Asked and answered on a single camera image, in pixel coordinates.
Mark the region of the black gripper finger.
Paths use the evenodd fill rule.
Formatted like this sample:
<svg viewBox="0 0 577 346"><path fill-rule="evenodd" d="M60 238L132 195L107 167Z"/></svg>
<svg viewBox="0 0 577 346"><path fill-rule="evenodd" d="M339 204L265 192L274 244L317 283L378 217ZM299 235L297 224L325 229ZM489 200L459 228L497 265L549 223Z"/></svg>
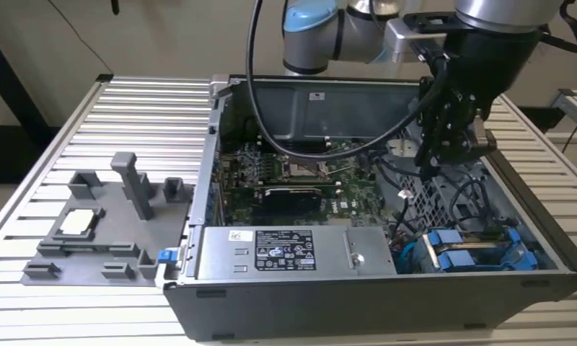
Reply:
<svg viewBox="0 0 577 346"><path fill-rule="evenodd" d="M431 77L419 79L419 103L425 106L417 117L421 127L421 144L414 158L414 165L419 168L418 176L427 181L439 171L437 166L437 152L441 148L441 138L450 115L450 101L447 99L447 65L449 57L442 54L426 62Z"/></svg>
<svg viewBox="0 0 577 346"><path fill-rule="evenodd" d="M497 149L490 130L485 128L491 103L482 107L473 94L455 94L443 130L443 164L463 164Z"/></svg>

